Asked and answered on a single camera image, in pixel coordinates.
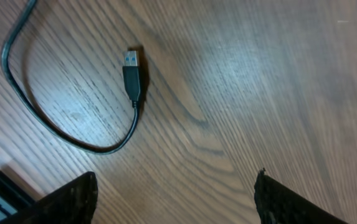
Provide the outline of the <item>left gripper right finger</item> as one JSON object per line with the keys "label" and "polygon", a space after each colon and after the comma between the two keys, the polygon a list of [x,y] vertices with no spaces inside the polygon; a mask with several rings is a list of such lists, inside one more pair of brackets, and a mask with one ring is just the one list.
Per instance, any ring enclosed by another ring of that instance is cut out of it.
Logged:
{"label": "left gripper right finger", "polygon": [[345,224],[345,222],[259,170],[254,201],[262,224]]}

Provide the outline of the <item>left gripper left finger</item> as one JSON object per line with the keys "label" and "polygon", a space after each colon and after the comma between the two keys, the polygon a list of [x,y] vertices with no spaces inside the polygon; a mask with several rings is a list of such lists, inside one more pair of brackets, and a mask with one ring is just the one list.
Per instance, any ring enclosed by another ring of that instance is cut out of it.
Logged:
{"label": "left gripper left finger", "polygon": [[98,184],[94,172],[86,172],[57,190],[34,200],[4,174],[7,202],[17,212],[1,220],[4,224],[91,224],[98,201]]}

